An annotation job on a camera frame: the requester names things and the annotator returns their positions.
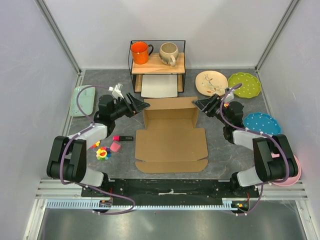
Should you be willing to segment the brown cardboard box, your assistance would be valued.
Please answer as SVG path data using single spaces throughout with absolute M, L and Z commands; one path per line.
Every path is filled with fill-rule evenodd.
M 208 165 L 203 127 L 197 128 L 198 98 L 146 98 L 144 129 L 136 131 L 135 166 L 143 173 L 197 173 Z

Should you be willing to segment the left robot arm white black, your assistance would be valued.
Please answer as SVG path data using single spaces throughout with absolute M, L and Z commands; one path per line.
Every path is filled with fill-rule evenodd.
M 46 174 L 53 179 L 92 186 L 92 191 L 99 197 L 106 196 L 110 185 L 104 181 L 107 175 L 87 167 L 87 150 L 96 142 L 106 139 L 113 132 L 115 121 L 123 116 L 131 118 L 150 104 L 133 97 L 114 98 L 106 94 L 99 98 L 98 111 L 93 123 L 82 131 L 70 136 L 57 136 L 53 140 Z

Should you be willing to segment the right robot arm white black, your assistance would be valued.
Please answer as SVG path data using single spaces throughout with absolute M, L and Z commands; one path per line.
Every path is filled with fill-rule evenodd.
M 206 116 L 215 117 L 224 124 L 223 136 L 229 143 L 253 151 L 254 166 L 235 172 L 230 178 L 229 191 L 233 196 L 242 196 L 247 187 L 268 182 L 281 184 L 301 173 L 284 134 L 267 135 L 245 128 L 244 106 L 240 102 L 232 101 L 224 106 L 223 99 L 215 94 L 192 103 Z

